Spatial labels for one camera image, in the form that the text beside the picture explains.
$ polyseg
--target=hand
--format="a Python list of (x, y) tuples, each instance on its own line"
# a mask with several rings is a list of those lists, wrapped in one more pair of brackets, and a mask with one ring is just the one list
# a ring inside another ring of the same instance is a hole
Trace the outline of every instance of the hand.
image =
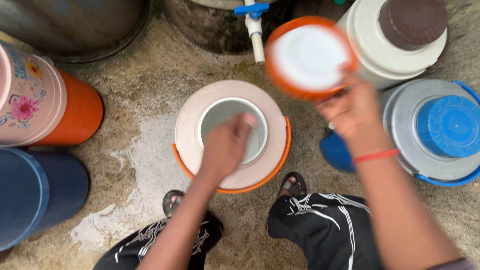
[(199, 174), (207, 174), (216, 187), (240, 164), (248, 135), (257, 119), (251, 113), (239, 114), (212, 129), (204, 142)]
[(350, 90), (327, 100), (316, 100), (317, 111), (335, 125), (335, 131), (345, 140), (372, 127), (381, 127), (379, 104), (372, 85), (347, 71), (344, 71), (344, 84)]

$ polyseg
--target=leg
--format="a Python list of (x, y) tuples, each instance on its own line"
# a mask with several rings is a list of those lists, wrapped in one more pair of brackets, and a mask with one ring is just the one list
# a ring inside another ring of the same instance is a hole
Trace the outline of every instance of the leg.
[[(93, 270), (135, 270), (149, 248), (155, 243), (156, 237), (162, 232), (168, 220), (169, 218), (162, 219), (129, 235), (104, 254)], [(222, 232), (222, 222), (207, 212), (193, 243), (188, 270), (204, 268), (206, 253), (218, 243)]]
[(298, 244), (308, 269), (382, 268), (370, 228), (370, 209), (362, 198), (289, 196), (285, 191), (279, 195), (268, 216), (268, 233)]

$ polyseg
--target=wrist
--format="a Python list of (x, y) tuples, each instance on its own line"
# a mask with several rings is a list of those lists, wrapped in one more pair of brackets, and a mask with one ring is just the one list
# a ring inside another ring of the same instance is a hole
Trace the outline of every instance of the wrist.
[(345, 138), (345, 142), (352, 158), (394, 148), (381, 123), (358, 125), (355, 132)]
[(200, 167), (198, 173), (193, 178), (196, 182), (201, 182), (203, 186), (210, 187), (213, 190), (216, 190), (223, 179), (224, 177), (220, 173), (203, 167)]

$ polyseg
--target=navy blue container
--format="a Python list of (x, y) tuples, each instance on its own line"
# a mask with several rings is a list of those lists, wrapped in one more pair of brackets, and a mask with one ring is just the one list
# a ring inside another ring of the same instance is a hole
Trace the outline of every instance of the navy blue container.
[(88, 193), (79, 161), (60, 153), (0, 148), (0, 251), (71, 218)]

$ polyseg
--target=red thread bracelet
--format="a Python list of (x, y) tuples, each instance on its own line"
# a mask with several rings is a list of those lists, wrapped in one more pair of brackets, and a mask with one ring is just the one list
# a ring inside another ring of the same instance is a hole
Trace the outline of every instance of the red thread bracelet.
[(352, 165), (355, 165), (355, 164), (360, 163), (360, 162), (366, 162), (366, 161), (371, 161), (371, 160), (379, 160), (379, 159), (383, 159), (383, 158), (386, 158), (386, 157), (391, 157), (391, 156), (394, 156), (398, 153), (400, 153), (400, 150), (395, 148), (395, 149), (388, 150), (388, 151), (382, 151), (382, 152), (369, 154), (369, 155), (365, 155), (365, 156), (359, 156), (359, 157), (356, 157), (352, 160)]

